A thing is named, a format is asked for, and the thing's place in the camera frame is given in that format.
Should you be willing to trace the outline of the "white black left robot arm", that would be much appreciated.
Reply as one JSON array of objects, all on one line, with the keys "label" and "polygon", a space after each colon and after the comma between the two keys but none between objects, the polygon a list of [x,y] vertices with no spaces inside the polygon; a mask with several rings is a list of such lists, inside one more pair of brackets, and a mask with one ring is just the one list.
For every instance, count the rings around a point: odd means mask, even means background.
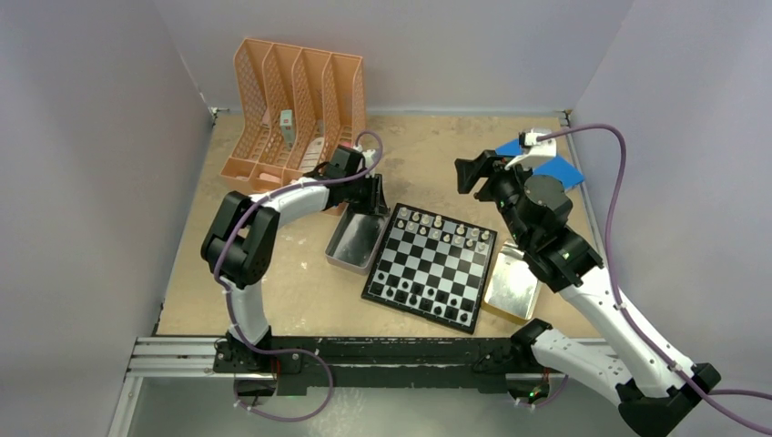
[{"label": "white black left robot arm", "polygon": [[223,198],[200,256],[223,289],[229,334],[241,342],[236,360],[247,371],[263,371],[271,360],[271,347],[262,341],[269,323],[261,284],[280,229],[341,204],[360,214],[386,214],[382,176],[374,171],[381,156],[381,148],[339,146],[330,160],[287,186],[252,196],[231,191]]}]

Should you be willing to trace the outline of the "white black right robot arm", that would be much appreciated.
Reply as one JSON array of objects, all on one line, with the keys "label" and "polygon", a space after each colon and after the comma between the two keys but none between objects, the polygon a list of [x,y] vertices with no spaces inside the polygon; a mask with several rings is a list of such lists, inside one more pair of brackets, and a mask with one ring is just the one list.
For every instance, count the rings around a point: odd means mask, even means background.
[{"label": "white black right robot arm", "polygon": [[532,274],[579,310],[614,351],[607,356],[534,319],[511,337],[520,369],[538,365],[567,374],[610,401],[639,436],[667,436],[720,381],[695,363],[614,291],[601,255],[567,224],[573,202],[563,184],[536,175],[492,150],[454,162],[457,190],[494,203]]}]

